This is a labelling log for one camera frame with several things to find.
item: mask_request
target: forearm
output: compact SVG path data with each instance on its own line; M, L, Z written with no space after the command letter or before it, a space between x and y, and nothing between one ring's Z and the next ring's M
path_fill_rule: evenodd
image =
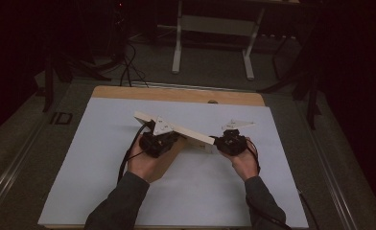
M260 176L254 176L245 181L247 201L259 212L269 215L281 222L286 221L286 214L278 207L274 197L269 192ZM254 229L280 229L278 225L260 216L249 207L251 225Z
M145 180L126 172L107 199L89 215L84 229L133 229L149 187Z

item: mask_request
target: person's left hand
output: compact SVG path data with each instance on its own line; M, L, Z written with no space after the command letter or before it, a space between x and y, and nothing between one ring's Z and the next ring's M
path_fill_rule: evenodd
M139 135L137 138L134 146L131 149L130 157L141 153L143 150L139 146L139 141L142 135ZM143 152L136 157L133 157L128 162L128 171L131 173L136 174L140 178L148 181L151 176L153 175L157 165L161 161L161 159L166 155L168 152L163 153L158 158L154 158L149 156L147 153Z

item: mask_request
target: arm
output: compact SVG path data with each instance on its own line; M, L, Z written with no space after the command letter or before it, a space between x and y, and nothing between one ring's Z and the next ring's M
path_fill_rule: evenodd
M269 189L259 176L258 163L256 161L257 150L248 138L247 146L255 153L254 156L248 149L236 156L231 156L224 152L221 152L221 154L232 162L233 169L245 182L247 205L249 206L250 220L253 229L281 230L283 229L282 227L261 216L267 214L282 222L286 220L284 211L275 203L274 197L272 197Z
M128 171L123 175L116 188L89 215L85 230L128 230L134 228L138 211L143 203L152 176L163 155L152 158L139 147L141 135L131 149Z

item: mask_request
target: dark background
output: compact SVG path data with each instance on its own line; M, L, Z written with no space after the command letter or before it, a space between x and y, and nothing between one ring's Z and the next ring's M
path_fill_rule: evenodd
M34 75L44 69L47 38L76 58L112 55L112 4L0 1L0 125L36 92ZM319 89L376 195L376 1L342 1L328 7L311 37L314 46L308 54L323 70ZM188 8L197 11L198 5ZM176 1L133 1L130 19L150 36L156 23L175 25L176 10L170 9L176 9ZM286 33L283 24L275 23L283 22L283 15L269 14L262 25L266 34Z

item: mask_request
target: person's right hand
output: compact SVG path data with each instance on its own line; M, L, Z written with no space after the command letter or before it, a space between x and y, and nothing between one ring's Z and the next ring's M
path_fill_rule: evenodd
M248 137L247 146L254 153L256 153L257 156L257 150L251 144L250 138ZM248 149L236 156L231 156L221 151L220 153L232 162L233 169L235 169L236 173L242 178L243 181L246 181L247 179L259 174L257 162L253 156L253 153L251 153Z

